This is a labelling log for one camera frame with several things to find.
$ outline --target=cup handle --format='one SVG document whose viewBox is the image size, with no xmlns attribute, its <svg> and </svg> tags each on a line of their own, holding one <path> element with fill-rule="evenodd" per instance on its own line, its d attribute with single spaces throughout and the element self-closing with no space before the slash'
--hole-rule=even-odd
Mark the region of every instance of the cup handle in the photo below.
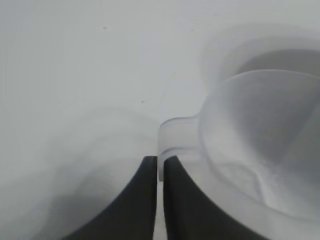
<svg viewBox="0 0 320 240">
<path fill-rule="evenodd" d="M 158 174 L 164 180 L 164 162 L 172 156 L 187 155 L 199 149 L 198 117 L 172 118 L 158 131 Z"/>
</svg>

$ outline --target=white surface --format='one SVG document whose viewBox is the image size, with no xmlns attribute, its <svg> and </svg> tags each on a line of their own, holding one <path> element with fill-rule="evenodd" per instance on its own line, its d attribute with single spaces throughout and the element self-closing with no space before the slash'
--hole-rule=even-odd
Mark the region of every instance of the white surface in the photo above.
<svg viewBox="0 0 320 240">
<path fill-rule="evenodd" d="M 259 22 L 318 29 L 318 7 L 1 0 L 0 238 L 54 239 L 109 203 L 142 156 L 156 154 L 159 124 L 199 110 L 204 83 L 216 81 L 205 65 L 211 44 L 224 49 L 213 41 L 219 31 L 236 26 L 240 37 L 241 25 L 259 31 Z M 155 232 L 164 238 L 163 222 Z"/>
</svg>

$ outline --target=white background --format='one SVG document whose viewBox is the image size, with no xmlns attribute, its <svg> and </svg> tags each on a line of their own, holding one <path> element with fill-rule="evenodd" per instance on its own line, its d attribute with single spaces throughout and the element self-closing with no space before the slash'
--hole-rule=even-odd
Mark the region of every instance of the white background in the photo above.
<svg viewBox="0 0 320 240">
<path fill-rule="evenodd" d="M 160 123 L 196 114 L 221 80 L 214 70 L 230 46 L 216 40 L 220 33 L 234 29 L 236 42 L 248 34 L 244 26 L 263 33 L 288 25 L 303 35 L 320 27 L 319 7 L 316 0 L 1 0 L 0 238 L 56 239 L 83 225 L 143 156 L 157 154 Z M 159 212 L 156 240 L 165 239 Z"/>
</svg>

